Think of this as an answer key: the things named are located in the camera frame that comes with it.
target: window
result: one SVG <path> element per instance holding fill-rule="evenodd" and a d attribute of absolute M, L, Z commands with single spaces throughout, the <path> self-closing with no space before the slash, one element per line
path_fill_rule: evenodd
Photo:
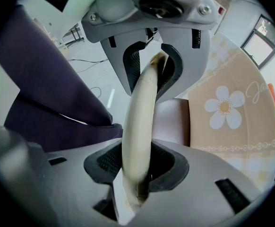
<path fill-rule="evenodd" d="M 275 25 L 261 15 L 241 48 L 258 69 L 262 68 L 275 54 Z"/>

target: gray plastic housing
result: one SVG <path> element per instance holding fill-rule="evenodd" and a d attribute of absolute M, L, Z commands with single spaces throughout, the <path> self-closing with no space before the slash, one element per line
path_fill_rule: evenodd
<path fill-rule="evenodd" d="M 0 129 L 0 181 L 45 226 L 119 226 L 94 209 L 108 197 L 111 187 L 95 183 L 83 167 L 88 156 L 117 141 L 44 154 L 37 144 Z M 184 156 L 189 172 L 172 190 L 150 192 L 127 226 L 232 226 L 261 203 L 262 198 L 252 203 L 260 196 L 252 181 L 219 157 L 167 141 L 156 142 Z M 51 166 L 49 159 L 59 157 L 66 161 Z M 215 184 L 224 178 L 251 202 L 236 215 Z"/>
<path fill-rule="evenodd" d="M 146 35 L 147 28 L 157 28 L 166 46 L 170 60 L 165 68 L 175 67 L 165 75 L 162 87 L 158 87 L 157 102 L 172 99 L 197 82 L 203 75 L 209 55 L 210 33 L 217 19 L 217 9 L 213 0 L 171 0 L 182 8 L 182 14 L 175 17 L 159 18 L 140 9 L 141 0 L 95 0 L 82 19 L 82 26 L 89 41 L 101 41 L 102 47 L 126 93 L 131 95 L 141 71 L 139 50 L 147 49 L 151 41 Z M 203 16 L 198 7 L 206 4 L 211 13 Z M 199 34 L 193 36 L 193 30 Z M 126 55 L 125 52 L 138 43 L 137 47 Z"/>

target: orange object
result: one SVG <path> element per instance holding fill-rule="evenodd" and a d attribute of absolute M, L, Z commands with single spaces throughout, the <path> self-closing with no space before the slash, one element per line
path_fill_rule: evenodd
<path fill-rule="evenodd" d="M 270 90 L 270 92 L 272 94 L 272 98 L 273 98 L 273 101 L 274 101 L 274 104 L 275 104 L 275 90 L 274 90 L 274 86 L 273 86 L 272 83 L 269 83 L 268 87 L 269 87 L 269 90 Z"/>

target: beige tablecloth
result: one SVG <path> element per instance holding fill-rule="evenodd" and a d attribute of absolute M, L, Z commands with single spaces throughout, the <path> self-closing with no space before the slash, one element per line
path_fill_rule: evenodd
<path fill-rule="evenodd" d="M 247 54 L 217 33 L 208 67 L 188 93 L 190 146 L 213 153 L 261 190 L 275 177 L 275 104 Z"/>

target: window frame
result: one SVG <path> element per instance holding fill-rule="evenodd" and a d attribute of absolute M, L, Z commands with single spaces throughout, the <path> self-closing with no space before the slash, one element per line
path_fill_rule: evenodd
<path fill-rule="evenodd" d="M 253 30 L 251 31 L 247 39 L 244 41 L 244 43 L 241 45 L 241 49 L 250 57 L 250 59 L 255 63 L 255 65 L 259 70 L 275 55 L 275 44 L 256 29 L 256 26 L 258 25 L 259 21 L 262 18 L 270 22 L 275 27 L 275 24 L 273 21 L 271 21 L 270 19 L 268 19 L 267 17 L 261 14 Z M 244 47 L 248 44 L 248 42 L 250 41 L 250 39 L 254 34 L 259 36 L 263 41 L 265 41 L 272 48 L 272 52 L 264 59 L 264 61 L 260 65 L 258 65 L 256 61 L 253 59 L 253 57 L 244 49 Z"/>

